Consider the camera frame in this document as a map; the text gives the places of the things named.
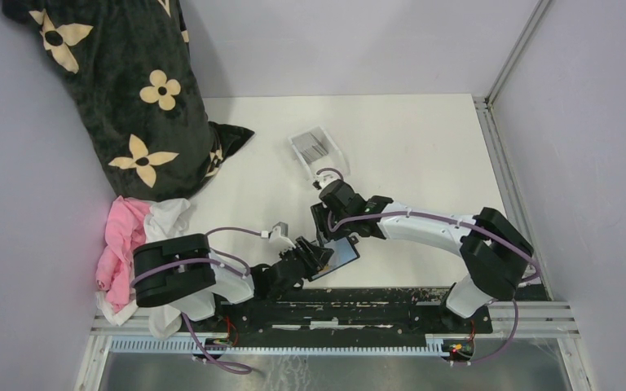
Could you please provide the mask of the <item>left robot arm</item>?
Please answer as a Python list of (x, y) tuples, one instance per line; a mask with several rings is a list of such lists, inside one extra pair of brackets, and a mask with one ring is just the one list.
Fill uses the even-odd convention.
[(134, 289), (140, 308), (171, 305), (195, 297), (186, 313), (201, 329), (211, 332), (222, 325), (222, 297), (231, 304), (253, 298), (275, 300), (312, 281), (333, 259), (333, 249), (298, 237), (290, 239), (279, 228), (260, 235), (278, 248), (279, 261), (240, 267), (223, 260), (209, 245), (206, 234), (185, 235), (142, 245), (134, 250)]

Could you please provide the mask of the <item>clear plastic card box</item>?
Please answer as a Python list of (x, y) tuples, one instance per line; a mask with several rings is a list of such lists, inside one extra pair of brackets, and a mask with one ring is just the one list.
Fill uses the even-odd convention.
[(317, 178), (320, 169), (335, 169), (343, 177), (350, 174), (350, 166), (342, 150), (323, 127), (314, 126), (290, 135), (288, 141), (308, 182)]

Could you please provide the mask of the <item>black card holder wallet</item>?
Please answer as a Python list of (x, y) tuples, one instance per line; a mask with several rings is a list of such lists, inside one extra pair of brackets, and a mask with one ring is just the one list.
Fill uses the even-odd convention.
[(359, 239), (355, 236), (348, 236), (344, 239), (338, 239), (334, 241), (328, 241), (323, 244), (326, 249), (333, 250), (333, 255), (328, 260), (328, 264), (316, 275), (311, 278), (311, 281), (321, 279), (322, 277), (329, 275), (342, 268), (345, 265), (360, 258), (359, 251), (356, 248)]

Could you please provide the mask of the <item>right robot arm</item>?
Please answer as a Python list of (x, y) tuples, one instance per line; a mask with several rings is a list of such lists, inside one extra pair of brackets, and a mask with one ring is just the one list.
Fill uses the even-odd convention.
[(458, 256), (467, 275), (441, 300), (440, 326), (448, 332), (466, 327), (475, 312), (495, 301), (514, 299), (520, 283), (529, 281), (528, 267), (539, 276), (534, 248), (500, 211), (430, 213), (390, 197), (363, 198), (340, 178), (313, 182), (320, 202), (311, 208), (319, 236), (333, 241), (349, 235), (405, 240)]

